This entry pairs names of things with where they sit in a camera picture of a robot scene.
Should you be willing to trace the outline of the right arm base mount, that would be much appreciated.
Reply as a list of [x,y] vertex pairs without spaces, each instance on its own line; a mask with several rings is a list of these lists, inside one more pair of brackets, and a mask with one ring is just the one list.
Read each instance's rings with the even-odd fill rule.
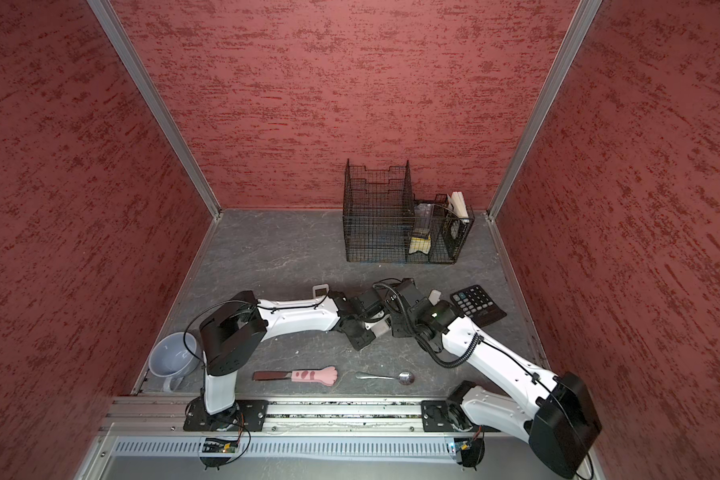
[[423,430],[427,433],[476,433],[480,430],[453,402],[424,400],[420,407]]

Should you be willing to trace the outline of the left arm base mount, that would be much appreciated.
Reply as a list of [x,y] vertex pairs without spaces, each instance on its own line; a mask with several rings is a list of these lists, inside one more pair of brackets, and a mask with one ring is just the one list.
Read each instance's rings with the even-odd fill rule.
[[241,400],[216,414],[206,411],[205,401],[197,397],[185,408],[183,430],[186,432],[232,432],[247,430],[260,432],[266,418],[269,402],[266,400]]

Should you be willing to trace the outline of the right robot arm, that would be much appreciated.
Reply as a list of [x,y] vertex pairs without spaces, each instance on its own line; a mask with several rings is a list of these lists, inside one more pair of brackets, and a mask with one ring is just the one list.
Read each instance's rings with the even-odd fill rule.
[[392,330],[409,333],[443,368],[468,364],[509,396],[500,401],[474,386],[458,408],[474,425],[525,441],[535,456],[565,479],[591,479],[590,451],[602,431],[593,398],[577,375],[557,375],[512,352],[449,302],[411,306],[396,295],[386,303]]

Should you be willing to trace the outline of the grey white remote control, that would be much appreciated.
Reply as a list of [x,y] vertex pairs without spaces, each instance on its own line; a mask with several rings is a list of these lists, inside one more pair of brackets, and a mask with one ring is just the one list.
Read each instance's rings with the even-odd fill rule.
[[376,337],[381,337],[391,330],[388,319],[384,318],[369,327],[369,331]]

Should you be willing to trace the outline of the white air conditioner remote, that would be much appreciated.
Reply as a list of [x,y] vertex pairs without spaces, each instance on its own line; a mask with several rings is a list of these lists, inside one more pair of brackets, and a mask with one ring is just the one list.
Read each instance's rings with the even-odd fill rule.
[[313,297],[317,300],[328,295],[330,286],[328,284],[314,285],[312,287]]

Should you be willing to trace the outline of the white battery cover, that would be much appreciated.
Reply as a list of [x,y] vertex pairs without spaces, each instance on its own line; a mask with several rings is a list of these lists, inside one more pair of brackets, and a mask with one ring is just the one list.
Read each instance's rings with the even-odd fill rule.
[[441,300],[441,297],[442,293],[439,290],[433,289],[428,296],[428,300],[432,305],[436,305]]

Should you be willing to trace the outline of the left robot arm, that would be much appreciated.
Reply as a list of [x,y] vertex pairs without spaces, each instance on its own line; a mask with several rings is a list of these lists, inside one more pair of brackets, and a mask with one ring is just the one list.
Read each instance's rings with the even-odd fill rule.
[[217,415],[235,406],[238,371],[261,343],[301,332],[339,332],[361,350],[377,337],[373,327],[389,325],[390,315],[373,290],[350,297],[326,284],[314,287],[311,299],[271,301],[244,290],[201,311],[194,321],[202,345],[205,412]]

